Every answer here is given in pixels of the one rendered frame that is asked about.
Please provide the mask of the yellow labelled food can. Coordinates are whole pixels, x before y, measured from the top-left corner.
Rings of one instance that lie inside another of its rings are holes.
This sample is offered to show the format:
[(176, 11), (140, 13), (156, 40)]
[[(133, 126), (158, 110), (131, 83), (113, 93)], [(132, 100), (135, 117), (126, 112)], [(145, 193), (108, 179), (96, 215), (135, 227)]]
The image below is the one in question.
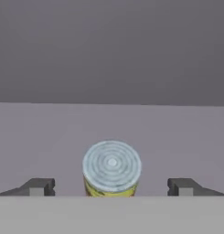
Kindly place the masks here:
[(82, 173), (90, 197), (133, 197), (142, 173), (142, 162), (129, 144), (101, 141), (84, 155)]

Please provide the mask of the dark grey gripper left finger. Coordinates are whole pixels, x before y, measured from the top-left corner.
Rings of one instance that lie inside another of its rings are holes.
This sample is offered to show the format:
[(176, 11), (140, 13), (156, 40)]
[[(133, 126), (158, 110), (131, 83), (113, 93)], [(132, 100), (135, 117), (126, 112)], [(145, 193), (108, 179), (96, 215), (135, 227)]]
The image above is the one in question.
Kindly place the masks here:
[(31, 178), (20, 187), (1, 192), (0, 197), (53, 197), (54, 187), (54, 178)]

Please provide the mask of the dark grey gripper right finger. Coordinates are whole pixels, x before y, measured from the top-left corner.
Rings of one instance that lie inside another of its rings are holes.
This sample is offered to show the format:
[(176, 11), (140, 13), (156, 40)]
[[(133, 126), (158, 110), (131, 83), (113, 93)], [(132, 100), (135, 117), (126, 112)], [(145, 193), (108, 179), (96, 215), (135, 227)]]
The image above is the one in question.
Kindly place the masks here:
[(167, 180), (169, 196), (177, 197), (214, 197), (214, 196), (223, 196), (224, 194), (201, 186), (192, 178), (169, 178)]

